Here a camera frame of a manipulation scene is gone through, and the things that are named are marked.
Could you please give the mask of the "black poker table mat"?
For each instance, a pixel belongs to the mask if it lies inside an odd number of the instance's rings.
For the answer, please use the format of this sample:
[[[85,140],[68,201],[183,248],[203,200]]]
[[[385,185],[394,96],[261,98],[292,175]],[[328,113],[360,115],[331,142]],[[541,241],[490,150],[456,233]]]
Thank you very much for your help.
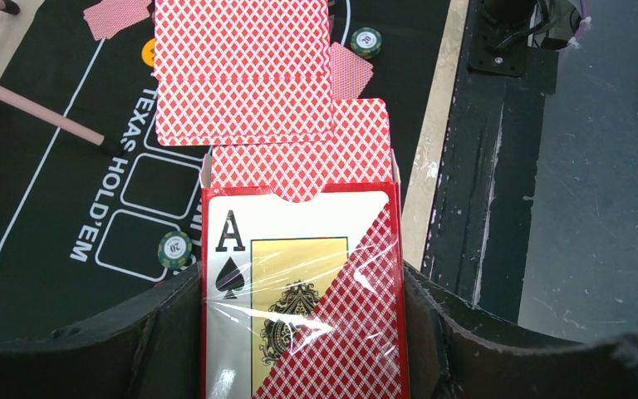
[[[87,1],[0,12],[0,85],[118,140],[96,146],[0,102],[0,342],[39,340],[171,277],[160,239],[199,239],[206,148],[155,132],[151,18],[96,40]]]

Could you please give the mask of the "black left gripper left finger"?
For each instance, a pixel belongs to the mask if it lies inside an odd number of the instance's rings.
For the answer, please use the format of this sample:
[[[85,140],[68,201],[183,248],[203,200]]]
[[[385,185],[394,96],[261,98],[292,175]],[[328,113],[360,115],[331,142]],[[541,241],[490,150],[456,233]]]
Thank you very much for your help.
[[[200,328],[191,266],[46,339],[0,343],[0,398],[199,398]]]

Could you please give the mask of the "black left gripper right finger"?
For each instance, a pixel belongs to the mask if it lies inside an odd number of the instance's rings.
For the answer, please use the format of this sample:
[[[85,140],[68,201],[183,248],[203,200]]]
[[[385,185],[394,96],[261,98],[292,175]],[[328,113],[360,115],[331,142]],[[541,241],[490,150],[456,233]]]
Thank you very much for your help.
[[[412,398],[638,398],[638,333],[581,343],[522,328],[404,266]]]

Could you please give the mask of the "pink music stand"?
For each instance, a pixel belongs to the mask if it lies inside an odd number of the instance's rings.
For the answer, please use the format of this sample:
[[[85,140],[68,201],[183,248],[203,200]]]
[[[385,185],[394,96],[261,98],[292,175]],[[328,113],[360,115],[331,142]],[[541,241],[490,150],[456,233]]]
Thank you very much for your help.
[[[14,91],[8,90],[4,86],[0,86],[0,101],[10,105],[20,111],[34,116],[41,121],[60,128],[67,133],[79,137],[112,156],[120,156],[125,153],[124,146],[115,139],[106,135],[102,135],[84,125],[81,125],[64,115],[57,114],[55,111],[32,101],[25,96],[21,96]]]

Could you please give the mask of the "single playing card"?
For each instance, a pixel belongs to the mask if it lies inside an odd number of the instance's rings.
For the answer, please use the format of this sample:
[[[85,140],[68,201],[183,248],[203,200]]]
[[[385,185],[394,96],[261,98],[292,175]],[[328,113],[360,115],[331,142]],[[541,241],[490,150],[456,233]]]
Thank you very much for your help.
[[[327,139],[324,1],[158,1],[155,129],[164,146]]]

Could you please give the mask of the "single green poker chip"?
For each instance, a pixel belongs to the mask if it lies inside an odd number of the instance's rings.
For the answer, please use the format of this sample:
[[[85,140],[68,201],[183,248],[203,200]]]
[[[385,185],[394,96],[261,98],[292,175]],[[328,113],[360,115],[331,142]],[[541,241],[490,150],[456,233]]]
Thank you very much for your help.
[[[192,242],[189,236],[179,230],[170,231],[160,240],[157,255],[164,268],[178,270],[189,265]]]

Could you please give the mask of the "yellow big blind button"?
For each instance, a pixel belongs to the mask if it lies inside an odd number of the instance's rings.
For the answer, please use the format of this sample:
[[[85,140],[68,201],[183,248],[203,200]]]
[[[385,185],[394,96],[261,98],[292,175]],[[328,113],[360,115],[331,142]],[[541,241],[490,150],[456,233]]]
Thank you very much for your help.
[[[155,65],[155,39],[151,38],[142,47],[140,52],[141,60],[148,67]]]

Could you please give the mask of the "playing card deck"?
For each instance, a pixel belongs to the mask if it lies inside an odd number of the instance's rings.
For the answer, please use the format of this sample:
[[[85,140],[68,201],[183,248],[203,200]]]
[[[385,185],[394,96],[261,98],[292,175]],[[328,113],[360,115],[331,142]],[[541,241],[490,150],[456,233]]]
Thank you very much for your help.
[[[329,139],[219,146],[204,168],[202,397],[408,397],[385,103],[338,101]]]

